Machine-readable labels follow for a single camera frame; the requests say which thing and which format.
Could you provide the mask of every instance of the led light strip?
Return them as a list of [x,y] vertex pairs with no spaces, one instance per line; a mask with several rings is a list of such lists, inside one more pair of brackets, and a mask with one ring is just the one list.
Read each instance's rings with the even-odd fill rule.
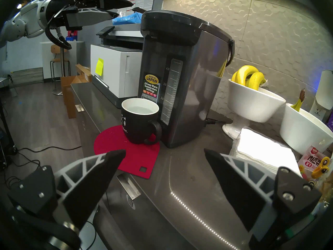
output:
[[208,229],[213,235],[217,236],[221,241],[227,244],[227,246],[230,246],[232,249],[239,250],[237,247],[229,243],[227,240],[225,240],[223,237],[221,237],[219,234],[216,233],[211,227],[209,227],[202,219],[200,219],[193,211],[190,210],[182,201],[178,198],[177,195],[175,195],[173,192],[171,192],[171,195],[176,199],[176,201],[184,207],[194,218],[197,219],[197,221],[200,221],[201,225],[203,225],[206,229]]

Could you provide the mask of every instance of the water level gauge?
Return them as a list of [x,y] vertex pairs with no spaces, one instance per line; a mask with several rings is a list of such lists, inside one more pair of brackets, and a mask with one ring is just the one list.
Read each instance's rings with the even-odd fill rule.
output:
[[167,87],[165,89],[163,109],[161,114],[161,120],[168,125],[170,121],[171,111],[174,107],[174,100],[179,84],[179,78],[181,76],[181,69],[183,68],[183,62],[181,60],[172,59]]

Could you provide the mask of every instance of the cardboard box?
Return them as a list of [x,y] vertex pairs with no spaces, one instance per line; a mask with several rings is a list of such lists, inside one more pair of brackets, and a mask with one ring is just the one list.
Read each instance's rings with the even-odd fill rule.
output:
[[78,76],[84,78],[87,82],[91,82],[91,72],[87,67],[82,66],[81,64],[76,65],[76,70],[78,72]]
[[67,108],[67,115],[68,118],[75,118],[76,117],[76,108],[74,102],[74,95],[71,91],[71,84],[72,83],[86,83],[85,77],[82,76],[68,76],[68,77],[61,77],[61,90],[63,93],[64,104]]

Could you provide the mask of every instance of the gray countertop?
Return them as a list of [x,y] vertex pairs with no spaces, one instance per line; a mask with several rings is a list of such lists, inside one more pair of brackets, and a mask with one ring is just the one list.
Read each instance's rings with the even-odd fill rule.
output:
[[[72,88],[100,132],[121,124],[120,109],[92,83],[72,84]],[[209,117],[231,122],[212,110]],[[168,149],[162,142],[160,146],[150,179],[132,176],[156,208],[197,249],[248,249],[251,234],[204,156],[204,148],[229,154],[232,140],[221,125],[207,125],[198,138],[183,146]]]

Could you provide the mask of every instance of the red silicone mat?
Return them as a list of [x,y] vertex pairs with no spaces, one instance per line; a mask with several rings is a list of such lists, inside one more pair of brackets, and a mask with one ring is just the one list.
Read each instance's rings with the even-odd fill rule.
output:
[[126,138],[121,125],[102,131],[94,142],[96,155],[120,149],[126,150],[126,157],[118,169],[148,179],[159,153],[159,142],[154,145],[133,144]]

